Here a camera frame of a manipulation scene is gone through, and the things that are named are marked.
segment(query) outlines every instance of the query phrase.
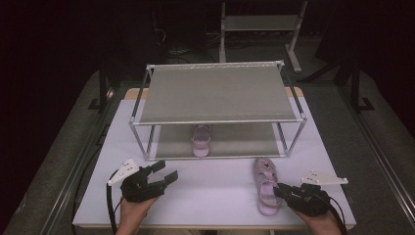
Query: white bracket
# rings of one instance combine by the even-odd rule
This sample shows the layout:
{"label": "white bracket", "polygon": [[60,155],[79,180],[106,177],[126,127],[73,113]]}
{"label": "white bracket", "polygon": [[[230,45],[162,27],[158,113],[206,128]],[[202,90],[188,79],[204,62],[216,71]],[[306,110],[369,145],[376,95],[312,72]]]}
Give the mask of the white bracket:
{"label": "white bracket", "polygon": [[303,177],[301,182],[313,185],[348,184],[348,180],[346,178],[339,178],[325,173],[314,172],[314,170],[312,170],[307,176]]}
{"label": "white bracket", "polygon": [[110,181],[108,181],[108,185],[112,186],[113,184],[130,176],[138,170],[139,167],[137,163],[135,163],[132,159],[127,159],[125,163],[123,163],[119,170],[116,172],[116,174],[114,174],[114,176],[110,179]]}

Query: shoe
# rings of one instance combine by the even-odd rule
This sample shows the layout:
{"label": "shoe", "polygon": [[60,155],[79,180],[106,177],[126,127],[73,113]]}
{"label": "shoe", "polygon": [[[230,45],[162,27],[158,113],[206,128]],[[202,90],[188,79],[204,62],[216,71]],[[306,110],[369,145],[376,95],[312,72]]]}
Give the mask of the shoe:
{"label": "shoe", "polygon": [[203,158],[208,155],[210,142],[210,127],[206,124],[197,124],[193,128],[193,155]]}
{"label": "shoe", "polygon": [[266,216],[275,215],[282,204],[282,199],[274,195],[274,187],[278,187],[275,164],[268,158],[255,159],[254,177],[259,211]]}

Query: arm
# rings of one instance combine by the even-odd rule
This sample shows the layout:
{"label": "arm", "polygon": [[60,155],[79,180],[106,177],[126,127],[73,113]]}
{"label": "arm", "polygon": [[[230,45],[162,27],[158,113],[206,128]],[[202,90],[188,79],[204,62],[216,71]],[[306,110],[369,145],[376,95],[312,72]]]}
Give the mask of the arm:
{"label": "arm", "polygon": [[146,217],[152,204],[158,198],[153,198],[142,203],[129,203],[125,199],[121,201],[121,218],[117,235],[135,235],[143,219]]}
{"label": "arm", "polygon": [[331,212],[311,217],[299,211],[293,210],[311,230],[313,235],[341,235],[342,232],[337,225],[335,217]]}

